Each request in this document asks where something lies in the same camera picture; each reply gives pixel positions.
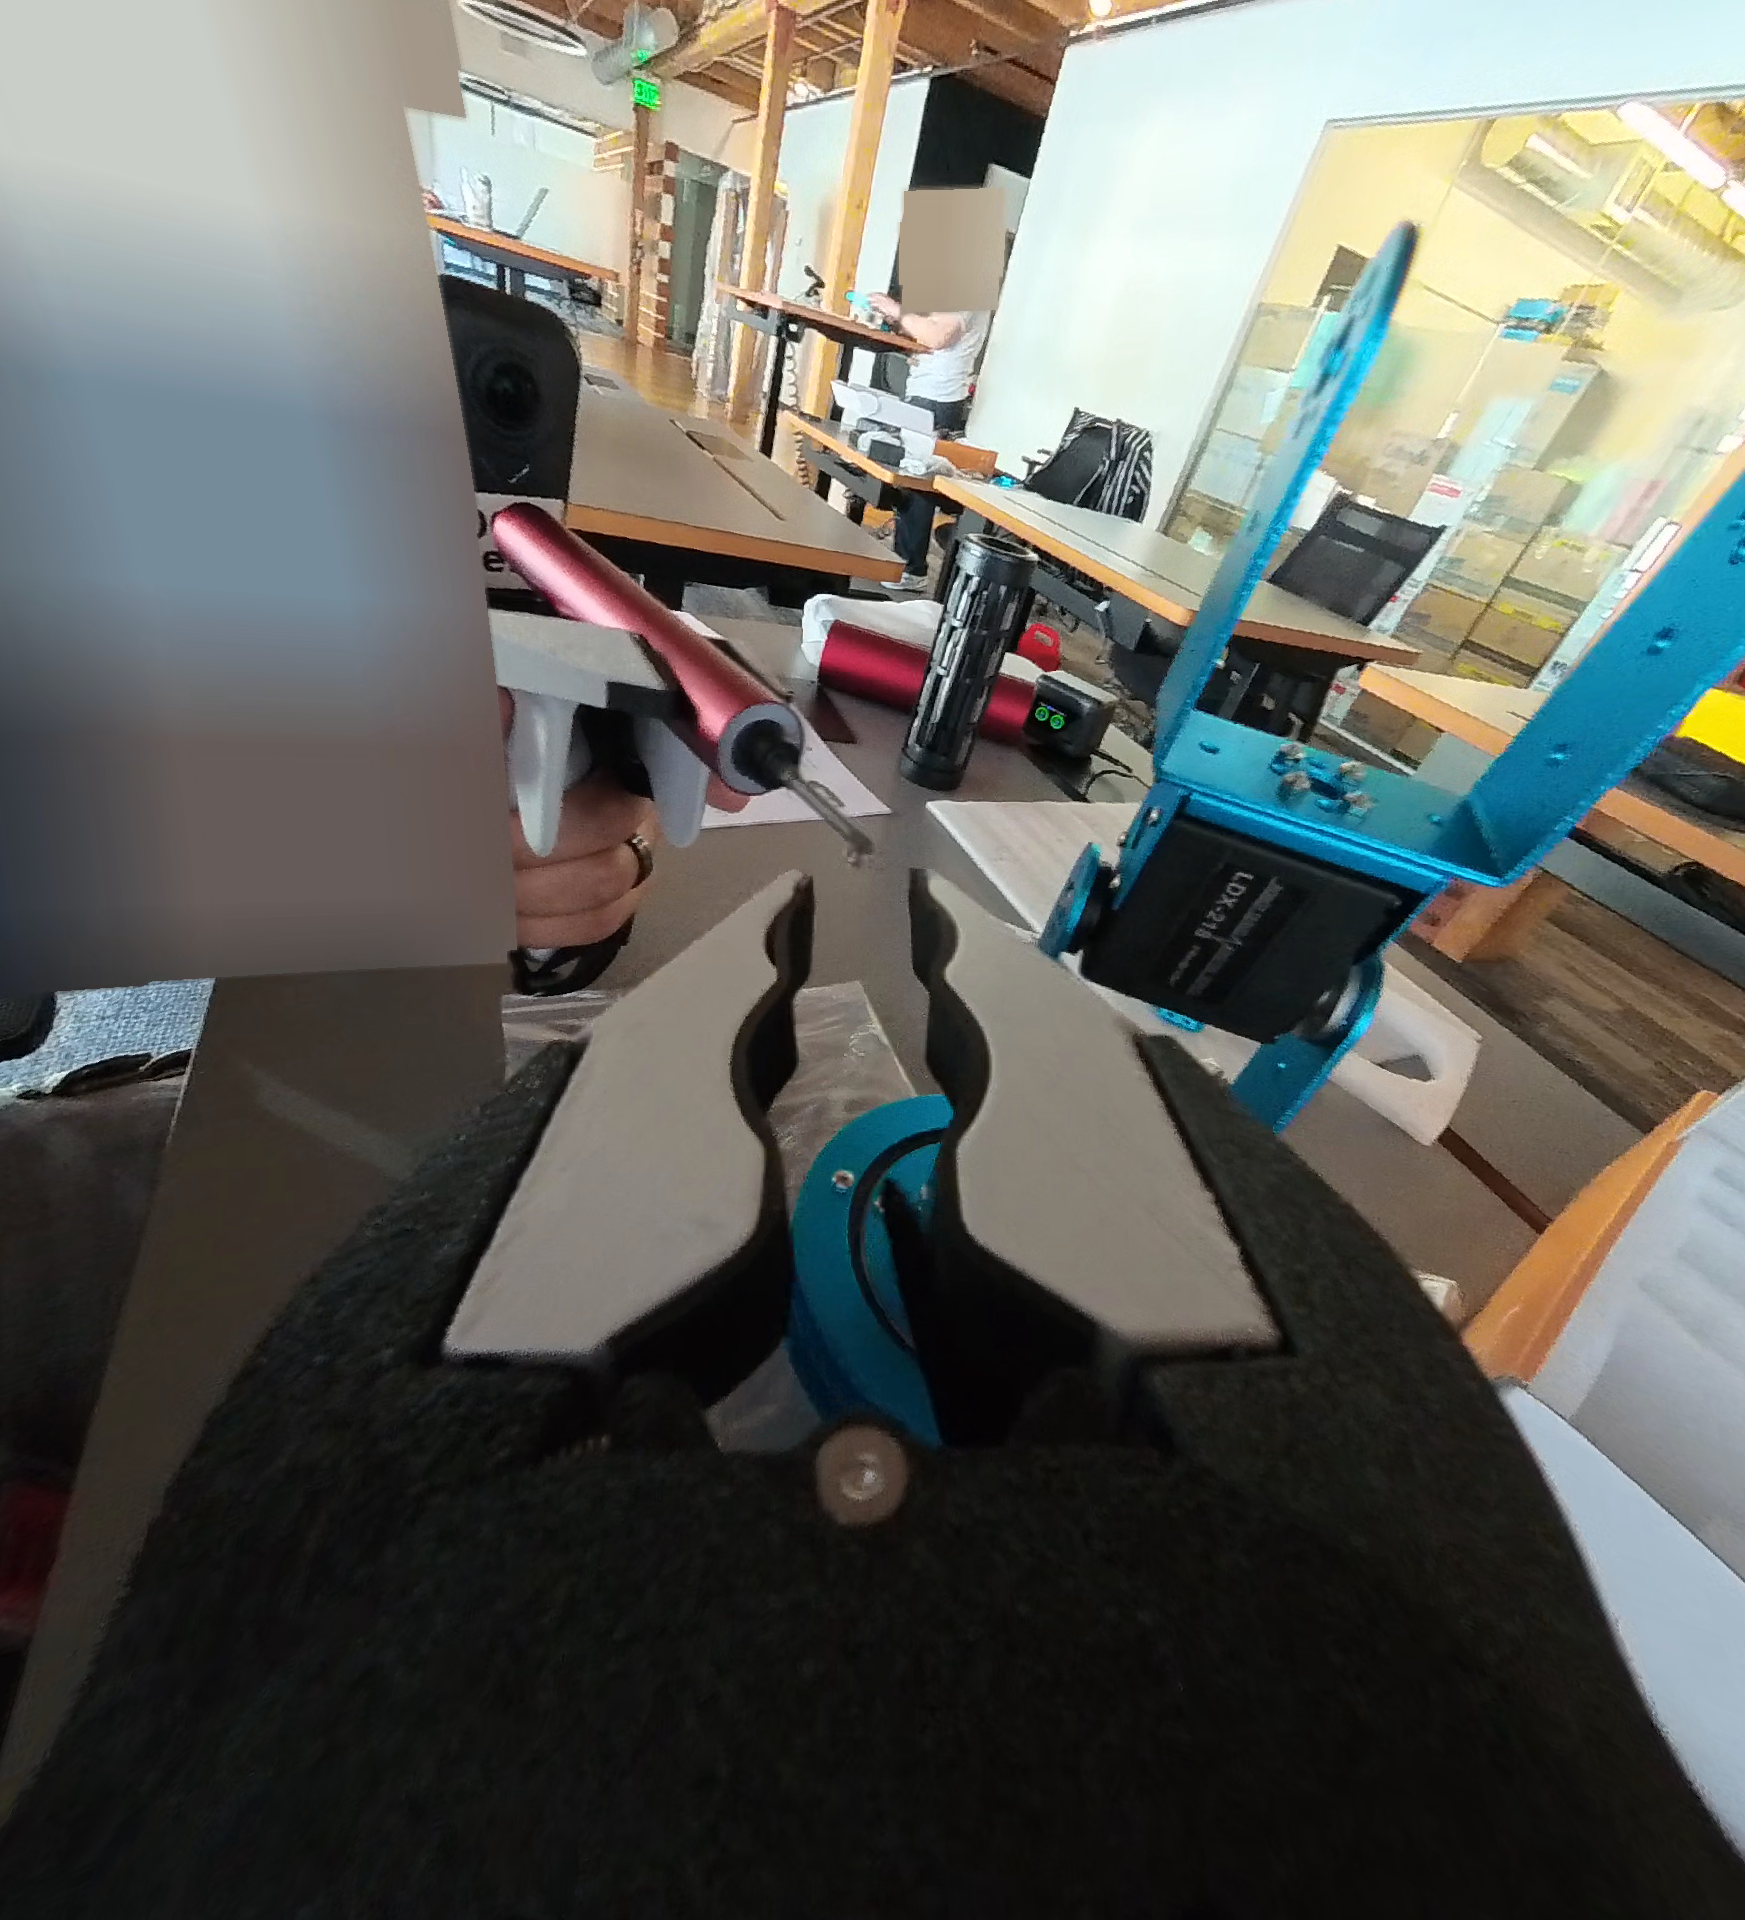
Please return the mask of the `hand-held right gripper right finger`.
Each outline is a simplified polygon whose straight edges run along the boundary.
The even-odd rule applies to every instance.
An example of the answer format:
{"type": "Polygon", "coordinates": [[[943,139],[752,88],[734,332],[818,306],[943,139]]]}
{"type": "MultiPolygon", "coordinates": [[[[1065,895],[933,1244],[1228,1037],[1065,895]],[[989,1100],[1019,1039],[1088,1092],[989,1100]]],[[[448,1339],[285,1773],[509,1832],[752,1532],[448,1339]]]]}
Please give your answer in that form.
{"type": "Polygon", "coordinates": [[[933,871],[909,925],[953,1108],[931,1234],[959,1335],[995,1363],[1279,1351],[1148,1035],[933,871]]]}

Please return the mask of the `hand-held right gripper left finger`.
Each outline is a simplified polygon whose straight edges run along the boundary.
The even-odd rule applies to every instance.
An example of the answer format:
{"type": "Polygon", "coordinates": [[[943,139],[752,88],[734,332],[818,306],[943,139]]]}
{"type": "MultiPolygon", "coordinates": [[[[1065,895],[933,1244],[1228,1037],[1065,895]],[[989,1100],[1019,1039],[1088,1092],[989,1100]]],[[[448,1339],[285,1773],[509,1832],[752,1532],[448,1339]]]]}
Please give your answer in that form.
{"type": "Polygon", "coordinates": [[[814,887],[786,873],[591,1023],[444,1335],[454,1361],[752,1375],[786,1331],[814,887]]]}

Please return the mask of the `red electric screwdriver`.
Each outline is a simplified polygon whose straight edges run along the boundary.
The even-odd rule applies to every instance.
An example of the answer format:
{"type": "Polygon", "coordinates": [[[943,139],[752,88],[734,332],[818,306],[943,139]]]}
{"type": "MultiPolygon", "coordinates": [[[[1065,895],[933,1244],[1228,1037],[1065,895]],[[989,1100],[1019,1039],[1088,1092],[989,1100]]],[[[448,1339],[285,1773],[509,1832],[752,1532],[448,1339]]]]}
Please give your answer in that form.
{"type": "MultiPolygon", "coordinates": [[[[694,627],[535,501],[503,505],[491,519],[491,539],[503,563],[549,603],[549,615],[631,631],[665,665],[667,629],[694,627]]],[[[804,720],[774,688],[742,661],[734,676],[669,676],[677,686],[671,718],[573,708],[507,692],[513,702],[507,776],[535,852],[551,852],[563,794],[591,766],[577,746],[579,718],[615,712],[629,722],[635,760],[671,842],[684,846],[698,836],[718,780],[740,800],[788,790],[836,830],[850,860],[873,856],[870,836],[842,802],[806,776],[804,720]]]]}

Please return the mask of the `blue toy robot arm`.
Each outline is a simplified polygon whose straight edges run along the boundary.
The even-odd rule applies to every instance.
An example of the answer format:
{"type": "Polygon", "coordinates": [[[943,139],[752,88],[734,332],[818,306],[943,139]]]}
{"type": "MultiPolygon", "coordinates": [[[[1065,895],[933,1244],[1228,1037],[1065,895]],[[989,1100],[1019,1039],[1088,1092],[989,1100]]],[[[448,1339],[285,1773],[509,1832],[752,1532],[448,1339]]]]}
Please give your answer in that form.
{"type": "MultiPolygon", "coordinates": [[[[1150,1070],[1291,1349],[1275,1281],[1323,1275],[1271,1136],[1373,1019],[1389,943],[1451,883],[1530,877],[1745,661],[1745,468],[1636,587],[1588,657],[1468,790],[1363,772],[1198,706],[1301,495],[1379,358],[1419,229],[1397,225],[1349,296],[1156,698],[1152,780],[1116,860],[1088,844],[1039,949],[1142,1033],[1150,1070]]],[[[1049,1379],[1112,1403],[1144,1369],[995,1363],[947,1315],[933,1255],[941,1128],[927,1100],[854,1122],[798,1198],[788,1359],[818,1415],[927,1444],[1003,1437],[1049,1379]]]]}

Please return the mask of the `wooden standing desk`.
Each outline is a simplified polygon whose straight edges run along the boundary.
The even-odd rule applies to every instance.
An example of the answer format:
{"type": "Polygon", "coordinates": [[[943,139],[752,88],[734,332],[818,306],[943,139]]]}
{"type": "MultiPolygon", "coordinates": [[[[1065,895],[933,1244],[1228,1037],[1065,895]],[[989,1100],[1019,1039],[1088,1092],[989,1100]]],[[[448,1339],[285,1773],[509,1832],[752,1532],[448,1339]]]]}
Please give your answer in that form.
{"type": "Polygon", "coordinates": [[[925,350],[921,342],[903,330],[862,324],[850,316],[830,312],[820,304],[790,300],[774,292],[744,290],[720,279],[716,281],[716,296],[734,302],[740,324],[770,342],[758,434],[758,450],[766,458],[774,454],[784,378],[788,372],[788,350],[798,340],[810,334],[836,348],[905,354],[909,358],[925,350]]]}

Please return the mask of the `person's left hand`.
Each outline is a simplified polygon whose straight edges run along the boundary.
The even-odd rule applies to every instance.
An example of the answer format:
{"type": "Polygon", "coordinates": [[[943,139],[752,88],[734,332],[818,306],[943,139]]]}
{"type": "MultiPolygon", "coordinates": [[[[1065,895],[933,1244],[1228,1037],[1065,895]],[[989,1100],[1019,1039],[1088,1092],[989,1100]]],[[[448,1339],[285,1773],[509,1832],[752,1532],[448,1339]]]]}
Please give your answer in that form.
{"type": "Polygon", "coordinates": [[[527,842],[517,810],[505,816],[515,925],[511,947],[539,953],[607,941],[647,905],[655,877],[682,858],[655,804],[607,770],[563,794],[551,852],[527,842]]]}

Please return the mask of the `wooden edged office table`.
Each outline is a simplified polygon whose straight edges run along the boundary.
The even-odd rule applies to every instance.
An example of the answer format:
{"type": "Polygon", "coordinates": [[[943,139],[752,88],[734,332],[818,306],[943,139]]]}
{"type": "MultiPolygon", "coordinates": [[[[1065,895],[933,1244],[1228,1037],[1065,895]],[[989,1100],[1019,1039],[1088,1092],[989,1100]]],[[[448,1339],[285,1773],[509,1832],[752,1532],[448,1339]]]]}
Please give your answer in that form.
{"type": "MultiPolygon", "coordinates": [[[[987,523],[1029,547],[1037,555],[1035,595],[1108,645],[1110,671],[1126,694],[1156,700],[1214,583],[1214,557],[1027,489],[941,474],[935,493],[959,517],[961,535],[987,523]]],[[[1242,706],[1224,708],[1226,716],[1293,722],[1307,736],[1341,671],[1365,663],[1411,667],[1417,659],[1409,643],[1263,581],[1234,625],[1210,692],[1240,696],[1242,706]]]]}
{"type": "Polygon", "coordinates": [[[901,579],[881,541],[726,426],[667,412],[591,372],[581,378],[565,523],[669,607],[696,585],[796,607],[901,579]]]}
{"type": "MultiPolygon", "coordinates": [[[[1421,766],[1445,786],[1474,780],[1478,762],[1504,754],[1546,702],[1544,694],[1532,690],[1395,665],[1369,665],[1361,694],[1453,742],[1447,756],[1431,754],[1421,766]]],[[[1598,856],[1608,865],[1663,854],[1745,889],[1745,830],[1707,824],[1675,808],[1667,796],[1614,788],[1574,836],[1548,856],[1542,877],[1520,879],[1498,891],[1458,885],[1419,919],[1415,935],[1449,961],[1514,957],[1568,891],[1594,891],[1590,879],[1556,871],[1556,856],[1564,854],[1598,856]]]]}

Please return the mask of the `red cylinder case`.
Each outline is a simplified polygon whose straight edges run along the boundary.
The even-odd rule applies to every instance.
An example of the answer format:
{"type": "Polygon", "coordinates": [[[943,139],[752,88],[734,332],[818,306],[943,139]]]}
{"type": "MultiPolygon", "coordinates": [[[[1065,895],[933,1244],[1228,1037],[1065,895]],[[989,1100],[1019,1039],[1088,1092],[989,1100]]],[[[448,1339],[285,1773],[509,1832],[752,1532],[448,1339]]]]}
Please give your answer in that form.
{"type": "MultiPolygon", "coordinates": [[[[834,621],[816,637],[802,637],[800,651],[822,688],[907,712],[919,704],[933,657],[929,647],[854,621],[834,621]]],[[[1065,726],[1065,714],[1051,704],[1047,676],[1021,655],[1005,653],[977,722],[981,738],[1013,744],[1065,726]]]]}

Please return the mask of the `black perforated cylinder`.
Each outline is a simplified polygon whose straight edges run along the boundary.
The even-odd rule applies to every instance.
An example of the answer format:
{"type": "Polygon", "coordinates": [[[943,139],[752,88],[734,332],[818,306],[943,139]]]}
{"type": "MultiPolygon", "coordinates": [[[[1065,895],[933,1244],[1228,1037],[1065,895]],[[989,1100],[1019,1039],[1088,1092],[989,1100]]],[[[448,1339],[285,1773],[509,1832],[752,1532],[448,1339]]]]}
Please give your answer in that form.
{"type": "Polygon", "coordinates": [[[937,792],[963,782],[1003,657],[1021,637],[1035,565],[1033,551],[1007,535],[963,535],[955,543],[927,678],[899,758],[905,780],[937,792]]]}

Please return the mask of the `black servo motor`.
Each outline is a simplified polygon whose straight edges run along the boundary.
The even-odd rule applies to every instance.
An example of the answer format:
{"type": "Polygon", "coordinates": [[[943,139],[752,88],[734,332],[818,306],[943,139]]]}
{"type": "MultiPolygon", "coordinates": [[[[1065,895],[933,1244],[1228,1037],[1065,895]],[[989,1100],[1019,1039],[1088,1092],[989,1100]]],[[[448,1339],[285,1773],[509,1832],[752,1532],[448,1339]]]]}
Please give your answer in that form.
{"type": "MultiPolygon", "coordinates": [[[[1138,804],[933,800],[945,828],[1023,925],[1041,931],[1082,848],[1114,856],[1138,804]]],[[[1331,1084],[1421,1144],[1451,1126],[1482,1051],[1480,1033],[1397,967],[1387,967],[1371,1023],[1331,1084]]]]}

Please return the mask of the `small black device green lights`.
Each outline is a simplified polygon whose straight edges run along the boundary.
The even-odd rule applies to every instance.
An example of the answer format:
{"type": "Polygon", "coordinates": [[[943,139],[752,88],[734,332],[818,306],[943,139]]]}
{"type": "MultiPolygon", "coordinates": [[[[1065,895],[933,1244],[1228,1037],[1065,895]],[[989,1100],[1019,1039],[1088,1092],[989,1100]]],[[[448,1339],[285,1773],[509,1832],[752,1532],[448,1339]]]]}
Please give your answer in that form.
{"type": "Polygon", "coordinates": [[[1031,688],[1021,736],[1033,756],[1090,762],[1102,748],[1116,700],[1072,674],[1043,674],[1031,688]]]}

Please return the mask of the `black backpack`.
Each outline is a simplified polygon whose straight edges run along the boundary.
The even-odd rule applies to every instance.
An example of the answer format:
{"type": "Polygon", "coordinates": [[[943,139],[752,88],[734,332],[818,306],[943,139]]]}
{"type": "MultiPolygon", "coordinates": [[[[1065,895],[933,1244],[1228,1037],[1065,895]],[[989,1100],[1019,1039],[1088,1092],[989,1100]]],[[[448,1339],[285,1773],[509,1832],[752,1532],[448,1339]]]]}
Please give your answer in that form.
{"type": "Polygon", "coordinates": [[[1154,436],[1146,426],[1076,408],[1023,485],[1047,501],[1142,523],[1148,517],[1154,436]]]}

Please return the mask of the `orange and white cardboard box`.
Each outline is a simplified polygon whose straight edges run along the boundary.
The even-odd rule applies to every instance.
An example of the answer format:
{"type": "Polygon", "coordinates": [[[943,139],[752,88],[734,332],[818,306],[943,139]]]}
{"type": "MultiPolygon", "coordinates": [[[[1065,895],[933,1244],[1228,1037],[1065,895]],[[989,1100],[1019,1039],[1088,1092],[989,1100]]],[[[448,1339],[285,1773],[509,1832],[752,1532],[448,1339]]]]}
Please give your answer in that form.
{"type": "Polygon", "coordinates": [[[1596,1174],[1464,1339],[1745,1858],[1745,1082],[1596,1174]]]}

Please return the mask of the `black mesh office chair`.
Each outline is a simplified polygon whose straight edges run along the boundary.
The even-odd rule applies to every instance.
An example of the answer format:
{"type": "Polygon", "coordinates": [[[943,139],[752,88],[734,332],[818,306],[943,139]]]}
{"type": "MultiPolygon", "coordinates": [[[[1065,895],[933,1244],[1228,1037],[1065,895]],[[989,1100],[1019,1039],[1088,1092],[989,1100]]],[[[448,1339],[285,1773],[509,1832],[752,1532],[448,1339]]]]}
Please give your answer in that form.
{"type": "Polygon", "coordinates": [[[1371,627],[1441,537],[1441,527],[1389,515],[1339,491],[1273,569],[1269,583],[1371,627]]]}

